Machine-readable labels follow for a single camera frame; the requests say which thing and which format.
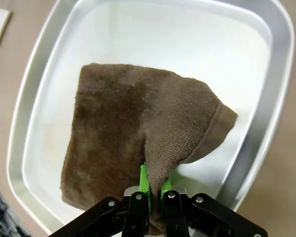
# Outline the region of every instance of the tan table surface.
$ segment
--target tan table surface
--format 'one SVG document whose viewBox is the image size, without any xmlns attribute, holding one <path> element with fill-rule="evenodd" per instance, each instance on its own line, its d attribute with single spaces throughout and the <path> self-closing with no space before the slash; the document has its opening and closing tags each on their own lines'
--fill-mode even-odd
<svg viewBox="0 0 296 237">
<path fill-rule="evenodd" d="M 46 233 L 14 198 L 6 176 L 6 152 L 21 79 L 41 27 L 55 0 L 0 0 L 13 11 L 0 45 L 0 191 L 35 237 Z M 296 0 L 281 1 L 296 32 Z M 273 143 L 239 212 L 270 237 L 296 237 L 296 55 L 285 106 Z"/>
</svg>

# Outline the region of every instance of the white tray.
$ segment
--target white tray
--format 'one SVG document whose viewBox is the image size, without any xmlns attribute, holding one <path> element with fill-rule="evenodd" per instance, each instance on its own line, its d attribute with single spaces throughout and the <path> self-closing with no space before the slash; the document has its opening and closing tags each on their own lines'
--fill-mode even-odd
<svg viewBox="0 0 296 237">
<path fill-rule="evenodd" d="M 172 182 L 236 209 L 262 164 L 291 69 L 291 22 L 271 0 L 59 0 L 40 34 L 13 119 L 8 175 L 47 233 L 81 210 L 61 200 L 81 67 L 126 63 L 206 82 L 238 115 L 223 144 Z"/>
</svg>

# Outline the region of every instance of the brown towel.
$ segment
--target brown towel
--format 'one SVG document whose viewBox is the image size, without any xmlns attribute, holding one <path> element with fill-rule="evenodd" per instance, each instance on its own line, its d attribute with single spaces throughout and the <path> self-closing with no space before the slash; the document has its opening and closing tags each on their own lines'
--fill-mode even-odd
<svg viewBox="0 0 296 237">
<path fill-rule="evenodd" d="M 86 210 L 105 197 L 122 199 L 139 184 L 146 161 L 155 207 L 165 178 L 217 148 L 236 118 L 196 79 L 132 65 L 84 66 L 61 176 L 63 200 Z M 156 208 L 151 220 L 159 234 Z"/>
</svg>

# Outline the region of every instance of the black cable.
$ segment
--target black cable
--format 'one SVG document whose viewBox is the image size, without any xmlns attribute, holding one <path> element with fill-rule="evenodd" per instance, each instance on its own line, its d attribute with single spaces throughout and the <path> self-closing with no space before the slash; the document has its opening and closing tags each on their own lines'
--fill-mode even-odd
<svg viewBox="0 0 296 237">
<path fill-rule="evenodd" d="M 13 218 L 0 194 L 0 237 L 11 237 L 12 233 L 19 234 L 21 237 L 31 237 Z"/>
</svg>

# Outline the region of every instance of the metal screw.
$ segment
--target metal screw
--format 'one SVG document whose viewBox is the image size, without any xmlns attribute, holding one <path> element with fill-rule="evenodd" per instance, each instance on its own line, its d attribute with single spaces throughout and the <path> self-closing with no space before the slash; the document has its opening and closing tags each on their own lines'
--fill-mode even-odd
<svg viewBox="0 0 296 237">
<path fill-rule="evenodd" d="M 196 202 L 197 203 L 201 203 L 201 202 L 203 202 L 204 201 L 204 199 L 202 198 L 202 197 L 197 197 L 196 198 Z"/>
<path fill-rule="evenodd" d="M 174 198 L 175 196 L 176 196 L 176 194 L 173 193 L 173 192 L 170 192 L 170 193 L 168 194 L 168 197 L 169 197 L 169 198 Z"/>
<path fill-rule="evenodd" d="M 109 206 L 114 206 L 115 205 L 115 202 L 114 201 L 110 201 L 109 202 Z"/>
<path fill-rule="evenodd" d="M 140 199 L 142 199 L 142 195 L 141 195 L 141 194 L 137 194 L 135 198 L 136 198 L 137 200 L 140 200 Z"/>
</svg>

